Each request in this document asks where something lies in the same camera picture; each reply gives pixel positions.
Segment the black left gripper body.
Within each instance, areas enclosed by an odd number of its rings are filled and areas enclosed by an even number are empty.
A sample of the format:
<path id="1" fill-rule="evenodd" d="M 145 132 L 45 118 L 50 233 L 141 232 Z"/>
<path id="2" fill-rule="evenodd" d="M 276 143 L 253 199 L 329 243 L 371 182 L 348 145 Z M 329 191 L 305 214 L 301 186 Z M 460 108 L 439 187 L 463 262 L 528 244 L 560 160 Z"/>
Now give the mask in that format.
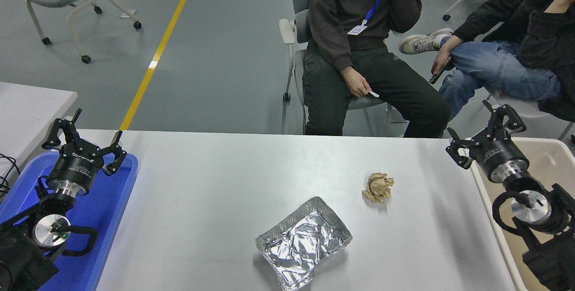
<path id="1" fill-rule="evenodd" d="M 61 150 L 49 176 L 47 185 L 55 190 L 59 182 L 72 182 L 83 191 L 90 191 L 98 170 L 103 167 L 103 157 L 93 156 L 96 150 L 88 147 L 77 150 L 73 145 L 66 144 Z"/>

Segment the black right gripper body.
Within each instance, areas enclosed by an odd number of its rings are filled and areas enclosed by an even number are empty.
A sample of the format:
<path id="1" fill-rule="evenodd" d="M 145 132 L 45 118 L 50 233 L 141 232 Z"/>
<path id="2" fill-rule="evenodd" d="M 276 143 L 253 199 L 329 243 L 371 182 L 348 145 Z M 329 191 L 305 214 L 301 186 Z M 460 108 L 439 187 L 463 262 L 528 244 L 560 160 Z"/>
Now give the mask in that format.
<path id="1" fill-rule="evenodd" d="M 476 160 L 486 175 L 504 175 L 507 170 L 526 171 L 526 156 L 510 138 L 481 139 L 480 146 L 472 146 L 469 156 Z"/>

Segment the person's right hand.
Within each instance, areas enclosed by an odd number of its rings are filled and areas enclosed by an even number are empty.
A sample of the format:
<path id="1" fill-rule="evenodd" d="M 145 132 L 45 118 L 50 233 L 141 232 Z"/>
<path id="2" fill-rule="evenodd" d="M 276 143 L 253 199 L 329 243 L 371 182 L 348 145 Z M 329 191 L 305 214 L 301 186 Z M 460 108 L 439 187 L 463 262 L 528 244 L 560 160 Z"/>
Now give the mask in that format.
<path id="1" fill-rule="evenodd" d="M 440 50 L 437 53 L 437 56 L 433 62 L 432 73 L 433 75 L 439 74 L 440 68 L 444 66 L 451 55 L 451 52 L 455 47 L 463 43 L 464 41 L 460 39 L 460 37 L 452 35 L 444 41 L 444 43 L 440 46 Z"/>
<path id="2" fill-rule="evenodd" d="M 341 76 L 354 97 L 363 97 L 370 94 L 372 89 L 367 83 L 367 80 L 352 66 L 348 66 L 341 70 Z"/>

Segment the person's left hand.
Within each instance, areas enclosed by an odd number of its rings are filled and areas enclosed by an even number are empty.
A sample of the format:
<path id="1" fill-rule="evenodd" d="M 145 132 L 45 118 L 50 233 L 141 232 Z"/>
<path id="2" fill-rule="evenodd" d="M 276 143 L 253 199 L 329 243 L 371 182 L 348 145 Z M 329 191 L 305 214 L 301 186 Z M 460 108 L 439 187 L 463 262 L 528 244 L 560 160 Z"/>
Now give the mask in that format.
<path id="1" fill-rule="evenodd" d="M 545 13 L 566 13 L 575 0 L 553 0 L 545 9 Z"/>

